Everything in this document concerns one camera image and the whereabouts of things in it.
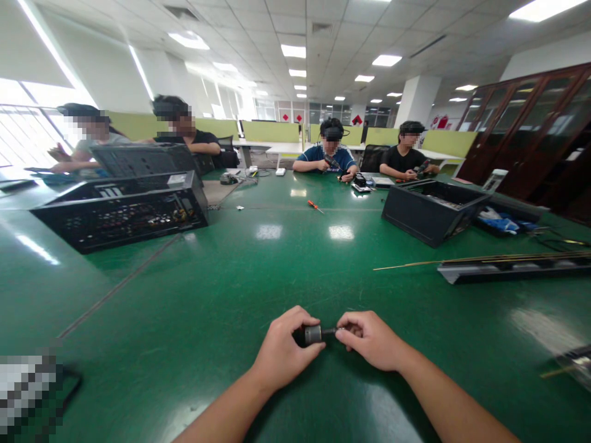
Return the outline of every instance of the screwdriver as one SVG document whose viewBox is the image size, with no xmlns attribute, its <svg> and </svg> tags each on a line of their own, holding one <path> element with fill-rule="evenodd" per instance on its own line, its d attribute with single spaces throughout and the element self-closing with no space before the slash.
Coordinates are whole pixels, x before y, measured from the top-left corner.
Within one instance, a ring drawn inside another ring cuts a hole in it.
<svg viewBox="0 0 591 443">
<path fill-rule="evenodd" d="M 308 200 L 308 204 L 309 204 L 310 206 L 312 206 L 314 209 L 318 209 L 318 206 L 316 206 L 312 200 Z"/>
</svg>

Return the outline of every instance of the desk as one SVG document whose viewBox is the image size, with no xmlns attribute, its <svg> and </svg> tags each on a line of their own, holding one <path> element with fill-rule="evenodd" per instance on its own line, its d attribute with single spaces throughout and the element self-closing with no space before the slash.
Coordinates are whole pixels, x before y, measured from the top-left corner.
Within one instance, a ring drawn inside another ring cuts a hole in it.
<svg viewBox="0 0 591 443">
<path fill-rule="evenodd" d="M 208 228 L 88 256 L 28 213 L 0 211 L 0 247 L 11 251 L 0 270 L 9 288 L 1 292 L 2 352 L 52 343 L 111 293 L 57 348 L 84 379 L 52 441 L 169 442 L 254 362 L 269 323 L 288 308 L 300 304 L 329 326 L 346 310 L 373 309 L 524 442 L 589 441 L 589 393 L 568 375 L 539 374 L 554 368 L 551 349 L 589 342 L 590 279 L 452 286 L 434 266 L 374 272 L 547 251 L 528 237 L 499 240 L 474 227 L 432 249 L 380 218 L 385 196 L 358 195 L 336 174 L 288 171 L 238 188 L 210 213 Z M 591 239 L 589 229 L 545 217 Z M 20 244 L 18 232 L 60 264 Z M 333 341 L 269 402 L 247 438 L 401 440 L 438 441 L 399 376 Z"/>
</svg>

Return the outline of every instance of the white pillar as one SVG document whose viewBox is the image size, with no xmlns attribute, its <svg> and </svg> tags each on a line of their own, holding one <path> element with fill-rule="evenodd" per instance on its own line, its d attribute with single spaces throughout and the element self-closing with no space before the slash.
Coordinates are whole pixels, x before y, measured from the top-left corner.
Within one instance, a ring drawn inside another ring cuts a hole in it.
<svg viewBox="0 0 591 443">
<path fill-rule="evenodd" d="M 441 77 L 418 76 L 407 80 L 394 127 L 399 128 L 407 120 L 419 121 L 428 126 L 429 114 L 440 84 Z"/>
</svg>

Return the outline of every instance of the black chair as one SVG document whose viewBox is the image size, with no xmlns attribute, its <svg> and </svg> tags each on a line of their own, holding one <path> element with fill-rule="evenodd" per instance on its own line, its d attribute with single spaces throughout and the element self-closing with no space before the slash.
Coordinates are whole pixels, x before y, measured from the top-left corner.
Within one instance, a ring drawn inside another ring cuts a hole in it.
<svg viewBox="0 0 591 443">
<path fill-rule="evenodd" d="M 367 145 L 361 158 L 361 172 L 380 172 L 382 155 L 390 146 Z"/>
</svg>

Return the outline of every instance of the box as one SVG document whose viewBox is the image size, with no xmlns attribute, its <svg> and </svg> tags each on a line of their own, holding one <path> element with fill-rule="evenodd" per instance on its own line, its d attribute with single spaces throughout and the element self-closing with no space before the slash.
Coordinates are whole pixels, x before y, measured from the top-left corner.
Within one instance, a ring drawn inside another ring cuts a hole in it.
<svg viewBox="0 0 591 443">
<path fill-rule="evenodd" d="M 382 218 L 438 247 L 470 226 L 491 196 L 435 180 L 391 186 Z"/>
<path fill-rule="evenodd" d="M 209 224 L 192 170 L 80 183 L 31 213 L 83 254 Z"/>
</svg>

